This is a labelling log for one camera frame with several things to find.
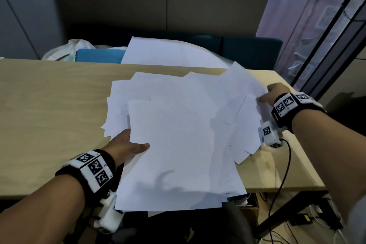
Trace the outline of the person's right hand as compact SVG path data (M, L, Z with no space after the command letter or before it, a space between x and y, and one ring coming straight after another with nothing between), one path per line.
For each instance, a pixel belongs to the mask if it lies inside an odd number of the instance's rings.
M267 86L267 90L268 90L267 94L273 95L273 104L268 104L271 107L274 106L278 97L286 95L287 93L291 92L291 90L283 83L270 84Z

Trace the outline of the white paper sheet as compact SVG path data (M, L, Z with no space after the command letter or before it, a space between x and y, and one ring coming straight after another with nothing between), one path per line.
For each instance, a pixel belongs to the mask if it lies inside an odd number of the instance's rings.
M149 143L117 190L115 209L176 211L221 207L247 193L228 142L235 122L227 108L152 97L128 103L134 143Z
M268 90L237 62L219 75L217 80L221 89L226 90L224 117L233 128L227 147L234 162L240 164L263 143L262 125L270 120L269 107L259 104L257 100Z

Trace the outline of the person's right forearm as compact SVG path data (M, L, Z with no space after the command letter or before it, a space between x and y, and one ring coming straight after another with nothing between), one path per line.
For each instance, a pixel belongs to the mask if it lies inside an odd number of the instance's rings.
M292 130L345 220L366 195L366 136L316 110L302 110Z

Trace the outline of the person's left forearm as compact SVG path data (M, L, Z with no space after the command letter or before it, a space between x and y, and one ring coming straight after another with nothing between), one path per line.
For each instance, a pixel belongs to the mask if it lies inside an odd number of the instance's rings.
M0 244L61 244L84 207L80 183L56 176L0 214Z

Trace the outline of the black marker-tagged right wristband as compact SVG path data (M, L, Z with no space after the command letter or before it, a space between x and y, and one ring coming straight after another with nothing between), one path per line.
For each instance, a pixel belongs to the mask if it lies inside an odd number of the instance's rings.
M304 92L291 92L281 94L275 100L272 117L279 128L293 133L292 120L300 111L309 109L327 114L323 106Z

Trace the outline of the black marker-tagged wristband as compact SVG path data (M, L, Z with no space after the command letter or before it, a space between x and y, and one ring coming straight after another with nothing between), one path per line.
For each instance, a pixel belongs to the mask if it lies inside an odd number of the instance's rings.
M81 185L86 205L103 199L116 171L112 156L101 149L89 150L67 161L55 176L69 175Z
M275 100L272 117L279 128L293 133L292 120L300 111L309 109L327 114L323 106L304 92L291 92L281 94Z

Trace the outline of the pile of white papers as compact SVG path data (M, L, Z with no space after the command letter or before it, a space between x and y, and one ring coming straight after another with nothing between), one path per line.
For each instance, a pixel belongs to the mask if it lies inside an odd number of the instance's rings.
M128 103L132 100L151 101L152 97L184 101L190 99L202 103L204 108L222 109L227 104L226 90L222 90L220 86L215 88L218 77L194 74L186 77L158 75L156 78L150 78L149 74L136 73L131 80L114 81L111 97L108 99L108 113L112 113L112 109L115 110L116 124L112 125L110 119L108 128L116 129L120 125L124 128L127 121L130 125ZM137 156L127 163L123 175L127 175L132 169L138 160Z

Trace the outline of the printed roll-up banner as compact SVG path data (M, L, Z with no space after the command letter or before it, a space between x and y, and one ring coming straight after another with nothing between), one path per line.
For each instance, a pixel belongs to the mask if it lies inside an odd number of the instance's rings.
M268 0L257 37L283 42L274 70L300 90L366 0Z

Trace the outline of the blue box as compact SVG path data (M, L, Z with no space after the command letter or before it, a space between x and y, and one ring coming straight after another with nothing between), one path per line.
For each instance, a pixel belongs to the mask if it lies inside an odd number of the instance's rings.
M76 62L120 64L126 50L123 49L80 49L76 52Z

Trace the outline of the brown cardboard box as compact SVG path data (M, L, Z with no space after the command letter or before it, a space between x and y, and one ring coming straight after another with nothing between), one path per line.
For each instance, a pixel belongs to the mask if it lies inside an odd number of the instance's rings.
M259 217L259 204L257 195L255 193L250 193L246 201L246 205L238 205L238 207L248 220L250 226L253 228L258 225Z

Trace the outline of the black table leg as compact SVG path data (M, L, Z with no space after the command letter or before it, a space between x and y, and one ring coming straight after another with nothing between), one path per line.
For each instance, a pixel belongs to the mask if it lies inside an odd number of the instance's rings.
M263 238L282 223L289 221L296 214L314 205L316 209L320 209L320 218L324 220L332 230L338 231L343 228L341 221L331 203L325 195L328 191L300 191L286 204L281 206L277 211L271 214L261 224L253 229L253 234L256 238Z

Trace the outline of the white plastic bag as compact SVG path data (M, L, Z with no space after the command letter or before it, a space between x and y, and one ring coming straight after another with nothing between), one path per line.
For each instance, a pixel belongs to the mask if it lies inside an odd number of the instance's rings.
M75 62L76 52L80 49L96 49L96 47L83 39L71 39L67 44L48 51L41 60Z

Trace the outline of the black power adapter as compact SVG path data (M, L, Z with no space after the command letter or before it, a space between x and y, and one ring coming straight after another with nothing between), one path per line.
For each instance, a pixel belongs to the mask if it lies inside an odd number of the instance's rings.
M289 217L288 221L291 226L303 226L310 225L313 223L315 218L306 213L298 213Z

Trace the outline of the grey shirt sleeve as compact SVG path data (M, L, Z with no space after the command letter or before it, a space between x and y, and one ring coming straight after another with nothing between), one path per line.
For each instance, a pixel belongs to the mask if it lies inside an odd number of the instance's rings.
M353 244L366 244L366 195L350 211L347 229Z

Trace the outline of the black metal frame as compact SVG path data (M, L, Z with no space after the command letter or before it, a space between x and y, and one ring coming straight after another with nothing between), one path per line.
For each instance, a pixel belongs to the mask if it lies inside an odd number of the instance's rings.
M291 87L319 100L365 46L366 0L344 0Z

